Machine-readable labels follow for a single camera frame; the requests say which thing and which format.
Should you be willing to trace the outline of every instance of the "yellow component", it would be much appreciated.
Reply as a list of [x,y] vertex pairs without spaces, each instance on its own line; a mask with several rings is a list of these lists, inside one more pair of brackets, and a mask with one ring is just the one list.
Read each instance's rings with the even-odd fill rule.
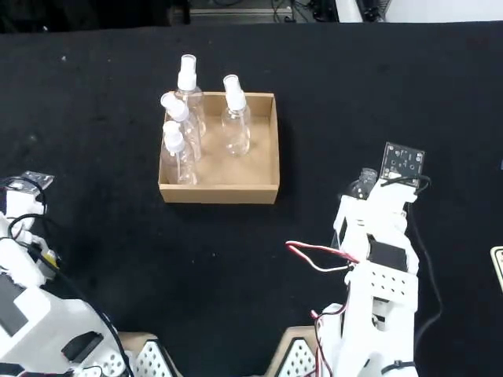
[[57,263],[56,263],[56,255],[54,253],[45,253],[42,255],[45,260],[47,260],[51,265],[59,269]]

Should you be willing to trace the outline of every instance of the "clear plastic bottle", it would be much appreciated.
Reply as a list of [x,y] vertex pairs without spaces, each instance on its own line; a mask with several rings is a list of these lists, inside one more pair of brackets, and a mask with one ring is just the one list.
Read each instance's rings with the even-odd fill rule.
[[231,155],[242,156],[250,149],[250,108],[236,75],[223,79],[226,88],[227,108],[222,113],[222,128],[226,149]]
[[196,116],[187,105],[174,96],[166,93],[160,98],[160,103],[166,108],[167,114],[182,125],[185,139],[191,144],[196,161],[201,159],[201,136]]
[[171,184],[195,185],[197,183],[196,162],[190,143],[186,143],[180,131],[180,124],[165,122],[161,149],[164,173]]
[[194,113],[199,123],[201,137],[206,134],[206,115],[204,114],[204,94],[197,86],[196,57],[183,55],[178,73],[178,89],[174,95],[184,101]]

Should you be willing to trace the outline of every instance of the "cable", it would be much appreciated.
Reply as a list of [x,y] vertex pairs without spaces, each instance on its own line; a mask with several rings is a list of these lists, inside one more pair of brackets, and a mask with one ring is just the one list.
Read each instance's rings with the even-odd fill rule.
[[280,0],[280,2],[277,4],[276,7],[274,6],[274,2],[275,1],[277,1],[277,0],[270,0],[270,6],[273,9],[273,20],[274,20],[275,23],[280,23],[281,20],[280,20],[280,17],[277,15],[277,10],[280,8],[280,6],[283,5],[283,3],[286,0]]
[[233,2],[220,2],[219,0],[213,0],[213,2],[218,6],[233,6],[243,1],[244,0],[234,0]]
[[7,236],[9,238],[16,240],[16,238],[20,235],[20,233],[22,232],[23,229],[21,227],[20,231],[14,237],[13,236],[13,227],[15,224],[17,224],[21,220],[24,220],[25,218],[39,218],[42,221],[50,222],[51,224],[59,227],[59,225],[54,220],[52,220],[51,218],[48,218],[47,216],[45,216],[43,214],[22,214],[20,217],[15,218],[14,220],[12,220],[10,222],[9,227],[7,228]]
[[347,307],[347,300],[346,300],[346,303],[344,305],[342,305],[339,310],[337,310],[335,312],[322,313],[319,316],[317,316],[316,319],[314,320],[314,336],[316,337],[316,344],[318,346],[318,351],[320,353],[321,360],[323,361],[323,364],[326,366],[327,370],[329,371],[330,377],[333,377],[333,371],[330,368],[329,363],[327,362],[327,359],[325,358],[325,354],[323,353],[323,347],[321,347],[320,338],[318,336],[318,322],[323,316],[339,316],[339,315],[341,315],[342,313],[344,313],[346,311],[346,307]]
[[35,251],[35,248],[32,245],[27,245],[24,243],[20,243],[20,244],[21,244],[21,246],[26,247],[29,255],[31,255],[33,258],[37,258],[48,269],[50,269],[53,273],[55,273],[57,276],[59,276],[68,285],[68,287],[70,287],[70,289],[72,289],[72,291],[74,292],[74,294],[77,295],[77,297],[79,297],[81,300],[86,302],[94,310],[94,312],[96,312],[96,314],[103,321],[103,323],[105,324],[107,329],[112,334],[112,337],[116,341],[117,347],[119,347],[120,356],[123,358],[124,366],[125,366],[127,372],[129,373],[129,376],[134,377],[133,370],[131,369],[131,366],[129,365],[129,357],[126,355],[126,351],[124,351],[124,347],[123,347],[122,343],[120,342],[120,338],[119,338],[119,335],[117,334],[117,331],[115,330],[115,328],[113,327],[112,323],[107,318],[107,316],[105,316],[105,314],[103,312],[101,312],[93,303],[91,303],[91,301],[89,301],[86,298],[86,296],[83,294],[83,292],[80,291],[80,289],[76,285],[74,285],[74,283],[68,277],[66,277],[66,275],[64,275],[57,267],[54,267],[49,261],[47,261],[40,254],[40,252]]
[[334,271],[344,271],[345,269],[349,269],[349,265],[343,265],[343,266],[340,266],[340,267],[332,267],[330,269],[323,269],[319,265],[314,264],[313,261],[307,255],[305,255],[302,251],[300,251],[296,247],[294,247],[294,246],[287,246],[287,248],[291,252],[297,254],[302,259],[304,259],[307,263],[310,264],[311,267],[313,267],[314,269],[316,269],[320,273],[333,273]]
[[416,192],[415,192],[416,195],[419,195],[420,193],[422,193],[425,189],[427,189],[431,185],[431,178],[429,176],[422,175],[422,174],[415,174],[415,175],[408,175],[408,176],[405,176],[405,177],[398,177],[398,178],[388,179],[384,183],[381,183],[380,187],[389,186],[389,185],[392,185],[394,183],[400,183],[400,182],[404,182],[404,181],[410,181],[412,179],[419,179],[420,181],[425,181],[426,182],[424,185],[422,185],[422,186],[420,186],[420,187],[418,187],[416,189]]
[[304,21],[306,21],[307,23],[309,22],[309,20],[307,19],[307,17],[304,15],[304,13],[302,13],[300,11],[300,9],[297,7],[298,5],[302,6],[303,4],[301,4],[300,2],[293,2],[293,10],[296,10],[297,13],[304,19]]
[[433,292],[435,293],[435,298],[439,303],[439,311],[427,319],[416,331],[416,341],[414,343],[414,353],[417,351],[417,347],[420,344],[421,339],[423,338],[424,333],[442,316],[443,313],[443,301],[442,296],[440,295],[439,287],[437,286],[437,282],[435,279],[435,270],[433,269],[433,262],[431,261],[430,254],[428,253],[428,249],[424,245],[423,239],[419,233],[419,229],[417,227],[416,218],[413,214],[412,205],[409,203],[407,206],[407,212],[410,217],[410,225],[414,232],[414,236],[416,237],[417,244],[419,248],[423,251],[424,259],[426,260],[426,266],[428,267],[428,277],[431,282],[431,286],[433,287]]
[[290,247],[290,246],[293,246],[293,247],[304,247],[306,249],[316,249],[316,250],[321,250],[321,251],[327,251],[330,254],[335,254],[335,255],[338,255],[338,256],[340,256],[342,258],[345,258],[345,259],[347,259],[350,262],[353,262],[353,263],[359,263],[360,262],[355,257],[349,255],[345,251],[337,250],[337,249],[334,249],[332,247],[327,247],[327,246],[323,246],[323,245],[312,245],[310,243],[304,243],[304,242],[294,241],[294,240],[286,241],[285,245],[287,247]]

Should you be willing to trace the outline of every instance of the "circuit board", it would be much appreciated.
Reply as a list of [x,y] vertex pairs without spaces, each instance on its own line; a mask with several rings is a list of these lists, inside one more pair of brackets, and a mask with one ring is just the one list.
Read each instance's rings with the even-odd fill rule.
[[[386,143],[380,177],[392,179],[420,175],[423,170],[424,151],[404,147],[402,145]],[[400,182],[404,185],[419,187],[419,179]]]

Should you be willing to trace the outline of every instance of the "red wire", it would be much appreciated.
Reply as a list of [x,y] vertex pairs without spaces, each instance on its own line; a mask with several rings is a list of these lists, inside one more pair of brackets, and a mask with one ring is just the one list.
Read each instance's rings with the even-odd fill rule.
[[340,257],[343,257],[353,263],[359,263],[359,260],[357,260],[353,256],[349,255],[348,253],[341,251],[341,250],[331,248],[331,247],[326,247],[326,246],[322,246],[322,245],[311,245],[309,243],[304,243],[304,242],[299,242],[299,241],[286,241],[285,244],[287,246],[304,247],[306,249],[315,249],[315,250],[326,251],[330,254],[339,255]]
[[[329,371],[329,376],[330,377],[333,377],[333,371],[332,369],[330,368],[329,366],[329,363],[327,362],[327,359],[325,359],[325,354],[323,353],[323,348],[321,347],[321,343],[320,343],[320,338],[318,337],[318,321],[320,320],[320,318],[322,318],[323,316],[338,316],[342,313],[344,313],[344,311],[346,311],[346,305],[347,305],[347,302],[346,304],[344,304],[339,310],[335,311],[335,312],[328,312],[328,313],[322,313],[318,316],[318,318],[314,321],[314,334],[316,336],[316,343],[318,345],[318,349],[316,350],[317,352],[319,351],[320,352],[320,355],[321,355],[321,360],[323,361],[323,364],[326,366],[327,370]],[[318,370],[319,369],[319,364],[318,364],[318,358],[317,358],[317,366],[316,366],[316,369]]]

